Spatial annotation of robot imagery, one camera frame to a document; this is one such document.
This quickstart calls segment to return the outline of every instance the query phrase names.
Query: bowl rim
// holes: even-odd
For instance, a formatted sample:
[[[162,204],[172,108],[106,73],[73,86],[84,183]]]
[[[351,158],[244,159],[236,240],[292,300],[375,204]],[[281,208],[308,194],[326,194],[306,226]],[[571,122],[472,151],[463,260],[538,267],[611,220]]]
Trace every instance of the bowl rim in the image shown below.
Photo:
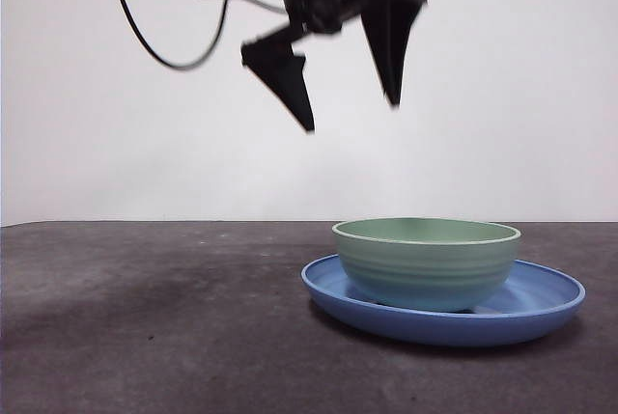
[[[469,224],[478,224],[478,225],[496,226],[499,228],[505,228],[511,231],[513,234],[509,235],[508,237],[490,238],[487,240],[457,240],[457,241],[448,242],[448,241],[426,241],[426,240],[397,240],[394,238],[369,237],[366,235],[356,235],[356,234],[344,233],[340,231],[339,229],[341,226],[344,226],[346,224],[358,223],[361,221],[380,221],[380,220],[397,220],[397,219],[458,221],[458,222],[469,223]],[[342,237],[353,238],[356,240],[367,240],[370,242],[398,243],[398,244],[404,244],[404,245],[485,245],[485,244],[491,244],[491,243],[506,242],[506,241],[515,240],[521,237],[521,232],[519,229],[516,229],[512,226],[507,226],[505,224],[488,223],[484,221],[470,221],[466,219],[456,219],[456,218],[439,218],[439,217],[432,218],[432,217],[398,216],[398,217],[355,219],[351,221],[342,221],[340,223],[337,223],[331,229],[332,229],[332,232],[334,232],[336,235],[340,235]]]

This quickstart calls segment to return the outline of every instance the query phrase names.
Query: gray table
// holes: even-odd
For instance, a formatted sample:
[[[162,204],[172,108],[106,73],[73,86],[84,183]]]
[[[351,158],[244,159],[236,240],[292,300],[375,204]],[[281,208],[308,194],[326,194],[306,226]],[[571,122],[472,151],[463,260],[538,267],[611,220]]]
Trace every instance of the gray table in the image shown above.
[[[491,349],[403,344],[314,306],[332,223],[3,230],[8,414],[617,413],[618,224],[516,224],[587,288],[578,317]]]

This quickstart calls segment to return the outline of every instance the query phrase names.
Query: black cable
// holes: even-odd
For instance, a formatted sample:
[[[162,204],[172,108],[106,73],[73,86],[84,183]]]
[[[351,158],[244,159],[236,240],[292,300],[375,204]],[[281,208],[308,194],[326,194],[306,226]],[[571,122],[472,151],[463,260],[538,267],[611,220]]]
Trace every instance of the black cable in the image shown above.
[[[188,64],[173,64],[163,59],[161,56],[159,56],[150,47],[148,42],[144,39],[144,37],[139,31],[139,28],[137,27],[137,24],[135,23],[135,20],[133,19],[133,16],[131,15],[130,10],[128,9],[126,0],[120,0],[120,3],[123,6],[123,11],[125,11],[126,20],[128,21],[128,24],[131,25],[131,28],[133,29],[133,33],[135,33],[135,36],[142,43],[142,45],[148,51],[148,53],[151,54],[155,60],[163,64],[165,67],[168,67],[170,69],[184,70],[184,71],[189,70],[189,69],[198,68],[204,62],[206,62],[206,60],[210,57],[210,55],[214,51],[214,48],[216,47],[219,41],[219,38],[221,37],[221,32],[223,31],[223,25],[225,23],[225,14],[227,13],[227,10],[228,10],[228,0],[223,0],[223,4],[221,5],[221,15],[219,16],[219,23],[218,23],[218,26],[216,27],[216,33],[214,34],[214,37],[212,38],[211,44],[206,49],[206,52],[204,52],[200,57],[198,57],[196,60]]]
[[[284,8],[273,6],[269,4],[268,2],[264,2],[261,0],[245,0],[245,1],[250,2],[251,4],[255,4],[256,6],[260,6],[261,8],[266,9],[267,11],[275,12],[276,14],[282,14],[282,15],[288,14]]]

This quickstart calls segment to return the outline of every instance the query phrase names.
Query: ceramic bowl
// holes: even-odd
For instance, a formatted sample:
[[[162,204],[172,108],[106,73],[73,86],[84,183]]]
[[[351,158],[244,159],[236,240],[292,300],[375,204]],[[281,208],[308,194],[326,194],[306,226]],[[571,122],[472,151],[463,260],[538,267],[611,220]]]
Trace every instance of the ceramic bowl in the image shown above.
[[[489,298],[509,275],[520,231],[493,223],[384,218],[333,226],[351,282],[378,303],[457,312]]]

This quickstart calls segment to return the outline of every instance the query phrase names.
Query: white wall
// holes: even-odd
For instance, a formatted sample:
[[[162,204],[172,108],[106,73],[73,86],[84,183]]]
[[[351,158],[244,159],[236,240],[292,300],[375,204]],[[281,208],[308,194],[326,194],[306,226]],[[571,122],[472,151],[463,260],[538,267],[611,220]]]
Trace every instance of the white wall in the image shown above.
[[[240,64],[231,3],[161,67],[118,0],[2,0],[2,220],[618,220],[616,0],[430,0],[391,112],[358,21],[298,45],[317,132]],[[129,0],[166,57],[219,3]]]

